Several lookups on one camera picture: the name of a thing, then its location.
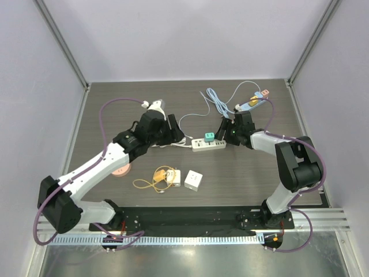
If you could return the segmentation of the teal plug adapter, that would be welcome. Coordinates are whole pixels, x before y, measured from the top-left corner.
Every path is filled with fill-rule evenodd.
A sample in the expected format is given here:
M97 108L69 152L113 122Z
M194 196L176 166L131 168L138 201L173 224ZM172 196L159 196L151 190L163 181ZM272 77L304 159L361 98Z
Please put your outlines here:
M213 132L205 133L204 142L209 143L215 140L215 134Z

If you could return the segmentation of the light blue power strip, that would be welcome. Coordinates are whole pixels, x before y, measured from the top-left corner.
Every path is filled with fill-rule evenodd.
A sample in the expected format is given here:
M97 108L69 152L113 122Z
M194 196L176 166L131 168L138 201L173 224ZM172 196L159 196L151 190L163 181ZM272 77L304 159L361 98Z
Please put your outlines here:
M243 103L241 105L236 106L236 109L238 111L251 111L255 109L256 107L260 106L261 104L263 104L265 101L266 101L266 98L252 100L250 102Z

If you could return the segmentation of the white power strip green ports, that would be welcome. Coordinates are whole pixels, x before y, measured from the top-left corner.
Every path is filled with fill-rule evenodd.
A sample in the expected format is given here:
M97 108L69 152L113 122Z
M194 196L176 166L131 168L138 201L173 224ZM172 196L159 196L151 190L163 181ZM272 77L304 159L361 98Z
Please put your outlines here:
M227 143L224 140L214 140L206 142L204 138L192 139L191 148L193 152L210 151L216 149L224 149Z

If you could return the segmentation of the yellow orange plug adapter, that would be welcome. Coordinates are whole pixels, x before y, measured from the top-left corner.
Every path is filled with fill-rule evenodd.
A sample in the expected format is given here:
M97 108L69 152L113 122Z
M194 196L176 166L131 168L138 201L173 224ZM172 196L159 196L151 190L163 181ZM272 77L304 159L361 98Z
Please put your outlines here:
M165 170L157 170L153 175L153 182L158 183L165 180L167 172Z

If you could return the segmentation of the white cube socket tiger sticker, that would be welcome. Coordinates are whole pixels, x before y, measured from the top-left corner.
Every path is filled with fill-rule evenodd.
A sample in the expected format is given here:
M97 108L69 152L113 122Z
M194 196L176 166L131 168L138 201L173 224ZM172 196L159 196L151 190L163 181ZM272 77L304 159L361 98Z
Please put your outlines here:
M166 171L166 183L168 186L181 186L181 171L178 169L169 169Z

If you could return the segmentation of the white cube socket plain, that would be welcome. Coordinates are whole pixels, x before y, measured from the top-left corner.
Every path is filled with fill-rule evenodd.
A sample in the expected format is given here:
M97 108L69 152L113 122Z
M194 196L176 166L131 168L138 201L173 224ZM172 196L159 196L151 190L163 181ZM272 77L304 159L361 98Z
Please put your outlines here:
M198 172L195 172L193 170L189 170L189 172L188 172L188 174L185 178L185 181L184 181L185 188L188 188L188 189L191 189L191 190L197 192L198 188L201 184L202 177L203 177L202 174L200 174Z

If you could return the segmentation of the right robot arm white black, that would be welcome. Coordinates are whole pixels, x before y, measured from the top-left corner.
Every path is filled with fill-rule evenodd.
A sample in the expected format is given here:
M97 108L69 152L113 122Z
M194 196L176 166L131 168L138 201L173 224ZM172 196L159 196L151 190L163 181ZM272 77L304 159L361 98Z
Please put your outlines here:
M257 129L248 111L235 113L234 119L222 117L215 139L276 157L280 183L260 209L266 228L278 227L292 203L323 179L323 164L309 137L287 138Z

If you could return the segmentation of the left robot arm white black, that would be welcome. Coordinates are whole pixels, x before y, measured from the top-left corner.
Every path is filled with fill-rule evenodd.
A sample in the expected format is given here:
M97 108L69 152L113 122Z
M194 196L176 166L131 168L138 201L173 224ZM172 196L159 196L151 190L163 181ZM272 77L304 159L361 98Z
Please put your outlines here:
M165 117L148 110L135 124L78 169L58 179L47 176L41 181L37 207L58 234L79 223L99 223L111 231L120 228L123 210L113 201L88 202L82 198L113 171L146 154L152 145L169 145L184 137L173 114Z

